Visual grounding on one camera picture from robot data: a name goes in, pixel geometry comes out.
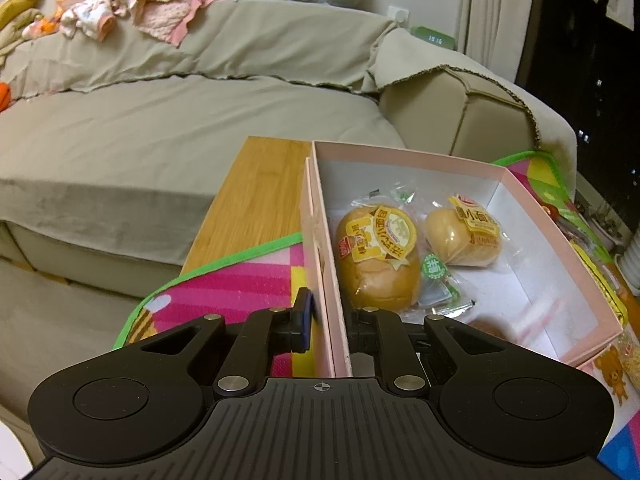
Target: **beige curtain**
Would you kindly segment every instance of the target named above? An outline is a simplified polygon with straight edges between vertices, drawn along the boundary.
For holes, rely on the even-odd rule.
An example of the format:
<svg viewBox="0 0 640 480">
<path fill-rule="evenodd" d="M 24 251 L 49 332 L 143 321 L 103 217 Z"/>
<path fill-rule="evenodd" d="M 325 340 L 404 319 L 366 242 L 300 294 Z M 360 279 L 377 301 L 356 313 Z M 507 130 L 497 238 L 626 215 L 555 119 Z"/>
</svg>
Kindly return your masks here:
<svg viewBox="0 0 640 480">
<path fill-rule="evenodd" d="M 462 0 L 457 50 L 515 81 L 531 0 Z"/>
</svg>

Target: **cardboard box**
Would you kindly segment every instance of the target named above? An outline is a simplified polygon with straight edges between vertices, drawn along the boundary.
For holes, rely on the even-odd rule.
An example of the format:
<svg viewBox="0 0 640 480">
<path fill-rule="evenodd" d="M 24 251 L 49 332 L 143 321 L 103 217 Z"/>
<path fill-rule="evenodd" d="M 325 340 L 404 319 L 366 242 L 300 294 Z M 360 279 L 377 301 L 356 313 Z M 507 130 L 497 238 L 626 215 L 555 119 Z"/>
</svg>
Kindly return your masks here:
<svg viewBox="0 0 640 480">
<path fill-rule="evenodd" d="M 351 209 L 354 199 L 396 182 L 441 203 L 464 194 L 500 222 L 517 254 L 509 257 L 503 250 L 490 268 L 460 272 L 478 289 L 474 310 L 513 326 L 523 335 L 523 346 L 577 366 L 621 333 L 615 314 L 567 240 L 505 168 L 411 150 L 314 142 L 300 211 L 307 279 L 317 303 L 312 336 L 318 376 L 370 373 L 366 359 L 358 357 L 364 364 L 352 367 L 330 225 Z"/>
</svg>

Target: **sofa backrest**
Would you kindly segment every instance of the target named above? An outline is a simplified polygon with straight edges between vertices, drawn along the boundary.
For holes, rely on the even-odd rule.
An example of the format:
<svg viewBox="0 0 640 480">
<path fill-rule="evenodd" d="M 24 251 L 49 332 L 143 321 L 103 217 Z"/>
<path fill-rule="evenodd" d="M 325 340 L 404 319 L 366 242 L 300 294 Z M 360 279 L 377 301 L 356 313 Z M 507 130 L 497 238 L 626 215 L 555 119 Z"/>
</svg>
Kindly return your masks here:
<svg viewBox="0 0 640 480">
<path fill-rule="evenodd" d="M 290 82 L 375 91 L 366 70 L 392 20 L 357 10 L 258 0 L 220 1 L 201 10 L 179 48 L 118 18 L 101 43 L 80 30 L 19 46 L 0 80 L 14 98 L 91 91 L 117 82 L 169 75 L 275 76 Z"/>
</svg>

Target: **wooden tabletop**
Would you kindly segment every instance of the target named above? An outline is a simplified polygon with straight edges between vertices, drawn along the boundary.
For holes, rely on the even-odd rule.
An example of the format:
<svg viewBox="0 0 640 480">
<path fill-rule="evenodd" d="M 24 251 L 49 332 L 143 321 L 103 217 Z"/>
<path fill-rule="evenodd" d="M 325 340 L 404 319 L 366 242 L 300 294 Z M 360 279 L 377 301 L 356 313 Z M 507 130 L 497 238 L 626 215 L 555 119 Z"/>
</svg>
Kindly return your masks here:
<svg viewBox="0 0 640 480">
<path fill-rule="evenodd" d="M 300 190 L 311 143 L 249 137 L 196 236 L 182 274 L 300 231 Z"/>
</svg>

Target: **ribbed black surface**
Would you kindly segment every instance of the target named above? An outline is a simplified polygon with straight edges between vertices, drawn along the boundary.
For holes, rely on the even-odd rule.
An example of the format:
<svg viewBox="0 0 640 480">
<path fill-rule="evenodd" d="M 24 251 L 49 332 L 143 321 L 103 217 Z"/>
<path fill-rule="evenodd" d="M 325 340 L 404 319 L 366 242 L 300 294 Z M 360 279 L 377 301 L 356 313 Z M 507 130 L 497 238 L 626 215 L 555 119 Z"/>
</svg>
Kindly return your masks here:
<svg viewBox="0 0 640 480">
<path fill-rule="evenodd" d="M 42 480 L 596 480 L 592 459 L 557 468 L 493 462 L 463 447 L 426 402 L 385 393 L 374 379 L 269 379 L 253 396 L 219 402 L 186 444 L 146 463 L 91 467 L 53 458 Z"/>
</svg>

